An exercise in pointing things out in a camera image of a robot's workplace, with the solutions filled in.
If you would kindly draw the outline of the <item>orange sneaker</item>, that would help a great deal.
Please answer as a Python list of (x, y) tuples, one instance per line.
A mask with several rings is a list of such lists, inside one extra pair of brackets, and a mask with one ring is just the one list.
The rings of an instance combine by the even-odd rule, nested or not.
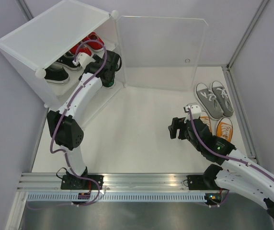
[(216, 135), (231, 142), (233, 136), (233, 124), (229, 118), (224, 117), (219, 120), (216, 127)]
[(201, 115), (200, 120), (208, 126), (209, 131), (212, 133), (211, 120), (209, 116)]

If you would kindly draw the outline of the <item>red sneaker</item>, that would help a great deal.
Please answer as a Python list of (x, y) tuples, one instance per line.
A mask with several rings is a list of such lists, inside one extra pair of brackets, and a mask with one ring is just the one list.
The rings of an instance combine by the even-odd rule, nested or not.
[[(76, 51), (77, 51), (77, 49), (78, 49), (78, 47), (79, 47), (79, 45), (80, 45), (80, 43), (76, 44), (76, 45), (75, 45), (74, 47), (72, 47), (69, 51), (70, 51), (72, 54), (75, 54)], [(89, 56), (92, 56), (91, 50), (90, 50), (86, 45), (83, 45), (83, 46), (79, 49), (78, 53), (86, 53), (86, 54), (88, 54)]]
[(95, 32), (88, 34), (82, 41), (89, 41), (86, 45), (89, 46), (95, 53), (100, 53), (103, 51), (104, 41)]

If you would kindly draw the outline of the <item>white plastic shoe cabinet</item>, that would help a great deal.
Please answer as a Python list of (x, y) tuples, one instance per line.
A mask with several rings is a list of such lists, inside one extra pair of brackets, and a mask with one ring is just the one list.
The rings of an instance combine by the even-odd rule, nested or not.
[(0, 38), (0, 52), (44, 102), (58, 109), (60, 98), (78, 81), (80, 72), (68, 71), (71, 80), (53, 85), (44, 79), (45, 69), (91, 32), (106, 48), (118, 45), (115, 19), (109, 13), (77, 0), (62, 0), (27, 23)]

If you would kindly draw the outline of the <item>grey sneaker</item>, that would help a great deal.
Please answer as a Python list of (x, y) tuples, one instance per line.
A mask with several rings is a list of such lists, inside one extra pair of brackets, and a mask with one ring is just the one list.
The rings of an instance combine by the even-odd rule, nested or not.
[(213, 91), (218, 103), (223, 110), (223, 116), (228, 118), (232, 117), (234, 108), (231, 104), (230, 97), (224, 85), (219, 81), (213, 81), (211, 84), (211, 90)]
[(217, 97), (204, 83), (197, 84), (194, 92), (198, 102), (213, 120), (219, 120), (223, 116)]

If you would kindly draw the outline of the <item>green sneaker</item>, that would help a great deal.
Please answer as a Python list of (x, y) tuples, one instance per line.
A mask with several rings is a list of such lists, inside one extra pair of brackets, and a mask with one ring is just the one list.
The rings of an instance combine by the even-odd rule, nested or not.
[(111, 89), (111, 88), (114, 87), (114, 85), (115, 85), (115, 80), (110, 81), (110, 82), (106, 82), (103, 86), (107, 89)]

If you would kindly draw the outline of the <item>aluminium mounting rail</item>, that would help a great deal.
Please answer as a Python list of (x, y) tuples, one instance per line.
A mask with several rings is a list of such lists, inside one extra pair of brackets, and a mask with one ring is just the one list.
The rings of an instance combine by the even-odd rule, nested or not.
[[(192, 173), (98, 173), (103, 176), (105, 192), (190, 192), (187, 176)], [(17, 191), (60, 191), (61, 180), (55, 173), (23, 173)]]

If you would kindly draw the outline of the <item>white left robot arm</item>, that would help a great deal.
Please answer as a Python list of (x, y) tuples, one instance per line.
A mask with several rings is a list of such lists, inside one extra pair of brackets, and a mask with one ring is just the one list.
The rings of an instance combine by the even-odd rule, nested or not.
[(82, 190), (88, 185), (87, 167), (80, 147), (84, 138), (82, 115), (99, 89), (113, 87), (115, 74), (121, 69), (122, 60), (119, 54), (108, 50), (102, 57), (79, 53), (73, 63), (80, 64), (83, 68), (79, 83), (62, 106), (56, 111), (48, 112), (47, 122), (52, 138), (50, 152), (64, 153), (69, 173), (73, 175), (71, 183)]

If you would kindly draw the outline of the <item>right grey sneaker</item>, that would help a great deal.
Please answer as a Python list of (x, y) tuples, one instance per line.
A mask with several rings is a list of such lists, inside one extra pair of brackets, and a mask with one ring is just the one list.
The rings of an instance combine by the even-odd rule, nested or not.
[(223, 116), (228, 118), (232, 117), (234, 108), (231, 104), (230, 97), (224, 85), (219, 81), (213, 81), (211, 84), (211, 90), (213, 91), (218, 103), (223, 110)]

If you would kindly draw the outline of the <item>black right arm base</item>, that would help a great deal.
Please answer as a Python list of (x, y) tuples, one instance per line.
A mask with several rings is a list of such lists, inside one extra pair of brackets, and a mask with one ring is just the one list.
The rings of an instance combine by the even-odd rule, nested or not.
[(213, 179), (204, 177), (201, 174), (187, 175), (187, 181), (189, 190), (220, 190), (220, 187), (216, 185)]

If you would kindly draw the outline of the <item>aluminium corner frame post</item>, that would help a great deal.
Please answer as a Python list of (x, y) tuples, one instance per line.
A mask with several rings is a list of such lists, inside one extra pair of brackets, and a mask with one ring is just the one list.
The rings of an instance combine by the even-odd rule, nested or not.
[(247, 28), (245, 29), (234, 53), (232, 54), (229, 62), (222, 66), (224, 77), (231, 93), (232, 102), (235, 108), (235, 115), (238, 120), (239, 129), (241, 131), (244, 147), (249, 159), (259, 162), (258, 149), (255, 144), (255, 138), (252, 133), (251, 123), (247, 116), (245, 100), (243, 96), (244, 86), (250, 83), (247, 80), (246, 74), (248, 71), (242, 65), (242, 55), (246, 49), (250, 37), (253, 35), (259, 21), (263, 14), (270, 5), (269, 0), (260, 1), (252, 19), (250, 20)]

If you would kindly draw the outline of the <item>clear acrylic cabinet door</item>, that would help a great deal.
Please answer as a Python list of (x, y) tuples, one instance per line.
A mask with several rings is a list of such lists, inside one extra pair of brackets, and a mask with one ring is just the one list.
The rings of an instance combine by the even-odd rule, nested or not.
[(208, 29), (204, 19), (122, 16), (116, 26), (125, 86), (191, 88)]

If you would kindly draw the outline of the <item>black sneaker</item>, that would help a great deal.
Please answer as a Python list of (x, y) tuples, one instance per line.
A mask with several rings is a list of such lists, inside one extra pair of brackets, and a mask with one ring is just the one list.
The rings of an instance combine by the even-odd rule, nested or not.
[(70, 77), (63, 67), (48, 67), (44, 79), (53, 84), (67, 84)]
[(81, 69), (80, 64), (77, 66), (73, 63), (74, 55), (70, 52), (66, 52), (64, 55), (62, 55), (60, 58), (58, 58), (55, 63), (62, 65), (66, 68), (68, 68), (71, 71), (78, 71)]

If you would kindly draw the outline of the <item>left grey sneaker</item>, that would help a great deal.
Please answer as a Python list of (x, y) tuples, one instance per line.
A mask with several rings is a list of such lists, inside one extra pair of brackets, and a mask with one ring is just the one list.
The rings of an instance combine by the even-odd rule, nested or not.
[(198, 102), (213, 120), (219, 120), (223, 116), (217, 97), (204, 83), (197, 84), (194, 92)]

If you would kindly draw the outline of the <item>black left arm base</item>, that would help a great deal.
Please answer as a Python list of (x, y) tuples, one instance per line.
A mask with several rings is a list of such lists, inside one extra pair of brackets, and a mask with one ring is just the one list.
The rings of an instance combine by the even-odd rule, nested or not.
[[(103, 175), (88, 175), (89, 179), (97, 182), (100, 189), (103, 186)], [(98, 186), (95, 182), (79, 179), (72, 174), (65, 174), (62, 177), (60, 186), (61, 190), (97, 190)]]

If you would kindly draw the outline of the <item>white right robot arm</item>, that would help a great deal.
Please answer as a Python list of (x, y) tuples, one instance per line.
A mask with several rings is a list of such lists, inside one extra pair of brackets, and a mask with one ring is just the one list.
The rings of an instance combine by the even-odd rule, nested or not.
[(274, 219), (274, 174), (244, 156), (233, 144), (213, 135), (200, 119), (175, 117), (170, 137), (188, 140), (212, 164), (203, 173), (207, 189), (233, 191), (263, 207)]

